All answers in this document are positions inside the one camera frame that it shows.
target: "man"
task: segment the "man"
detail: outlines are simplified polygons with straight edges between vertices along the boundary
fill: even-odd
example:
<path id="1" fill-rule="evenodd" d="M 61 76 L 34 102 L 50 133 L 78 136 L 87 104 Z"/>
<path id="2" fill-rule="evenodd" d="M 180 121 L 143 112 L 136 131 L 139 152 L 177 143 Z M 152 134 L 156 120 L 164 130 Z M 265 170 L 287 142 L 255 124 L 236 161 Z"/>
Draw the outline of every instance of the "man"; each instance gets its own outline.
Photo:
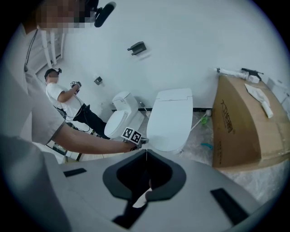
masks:
<path id="1" fill-rule="evenodd" d="M 104 134 L 106 123 L 90 109 L 86 109 L 86 104 L 76 96 L 80 88 L 78 84 L 70 90 L 58 85 L 58 72 L 53 68 L 46 71 L 44 78 L 47 84 L 46 95 L 56 108 L 63 109 L 70 120 L 87 124 L 101 138 L 110 139 Z"/>
<path id="2" fill-rule="evenodd" d="M 83 11 L 85 2 L 43 1 L 15 31 L 0 65 L 0 97 L 3 99 L 0 101 L 0 135 L 43 145 L 53 140 L 67 150 L 84 154 L 120 153 L 136 148 L 130 142 L 105 140 L 69 127 L 39 86 L 35 73 L 25 65 L 36 28 L 69 28 Z"/>

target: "toilet tank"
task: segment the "toilet tank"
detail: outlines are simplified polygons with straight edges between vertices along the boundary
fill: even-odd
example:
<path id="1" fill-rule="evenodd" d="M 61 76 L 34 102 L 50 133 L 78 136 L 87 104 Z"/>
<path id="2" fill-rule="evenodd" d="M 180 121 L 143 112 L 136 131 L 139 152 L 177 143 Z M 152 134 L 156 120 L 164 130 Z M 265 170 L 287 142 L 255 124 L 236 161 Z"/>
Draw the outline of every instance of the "toilet tank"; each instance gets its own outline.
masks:
<path id="1" fill-rule="evenodd" d="M 133 97 L 133 95 L 128 91 L 123 91 L 118 93 L 113 98 L 113 104 L 118 111 L 128 110 L 128 111 L 137 111 L 138 102 Z"/>

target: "short sleeve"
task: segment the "short sleeve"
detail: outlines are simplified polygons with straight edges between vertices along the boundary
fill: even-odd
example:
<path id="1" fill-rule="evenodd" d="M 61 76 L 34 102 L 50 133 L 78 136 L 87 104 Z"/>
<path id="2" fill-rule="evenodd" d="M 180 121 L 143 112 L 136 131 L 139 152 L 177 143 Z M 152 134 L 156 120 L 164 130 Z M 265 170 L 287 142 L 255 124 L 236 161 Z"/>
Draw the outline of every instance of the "short sleeve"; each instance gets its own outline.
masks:
<path id="1" fill-rule="evenodd" d="M 53 107 L 37 82 L 33 72 L 25 73 L 28 94 L 34 100 L 32 109 L 32 141 L 47 144 L 64 124 L 63 117 Z"/>
<path id="2" fill-rule="evenodd" d="M 58 96 L 60 95 L 60 93 L 62 91 L 65 91 L 65 89 L 63 89 L 61 86 L 59 86 L 58 84 L 53 84 L 53 83 L 48 84 L 46 89 L 47 89 L 48 94 L 56 101 L 58 100 Z"/>

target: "hair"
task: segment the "hair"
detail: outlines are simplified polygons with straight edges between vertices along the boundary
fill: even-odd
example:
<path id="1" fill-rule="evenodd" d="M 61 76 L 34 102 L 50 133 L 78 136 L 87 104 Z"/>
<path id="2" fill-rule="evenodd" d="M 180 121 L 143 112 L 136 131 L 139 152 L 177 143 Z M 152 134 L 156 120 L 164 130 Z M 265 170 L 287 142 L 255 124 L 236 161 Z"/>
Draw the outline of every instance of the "hair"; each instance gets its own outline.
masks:
<path id="1" fill-rule="evenodd" d="M 51 74 L 52 72 L 56 72 L 57 73 L 57 71 L 54 68 L 50 68 L 49 70 L 47 70 L 45 72 L 45 75 L 44 75 L 45 80 L 48 77 L 48 75 Z"/>

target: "smart toilet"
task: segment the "smart toilet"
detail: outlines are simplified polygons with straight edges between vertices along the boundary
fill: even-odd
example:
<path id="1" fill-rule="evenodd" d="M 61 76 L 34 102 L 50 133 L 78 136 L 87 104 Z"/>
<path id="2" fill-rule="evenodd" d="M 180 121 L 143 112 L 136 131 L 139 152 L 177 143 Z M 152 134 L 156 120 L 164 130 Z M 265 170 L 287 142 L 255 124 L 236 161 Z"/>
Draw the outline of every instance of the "smart toilet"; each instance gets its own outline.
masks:
<path id="1" fill-rule="evenodd" d="M 192 117 L 191 89 L 159 92 L 147 126 L 150 149 L 160 155 L 178 154 L 188 139 Z"/>
<path id="2" fill-rule="evenodd" d="M 138 111 L 138 102 L 133 95 L 128 91 L 123 91 L 117 94 L 112 101 L 117 111 L 109 118 L 105 127 L 105 135 L 109 138 L 121 136 L 127 126 L 138 130 L 144 120 L 144 115 Z"/>

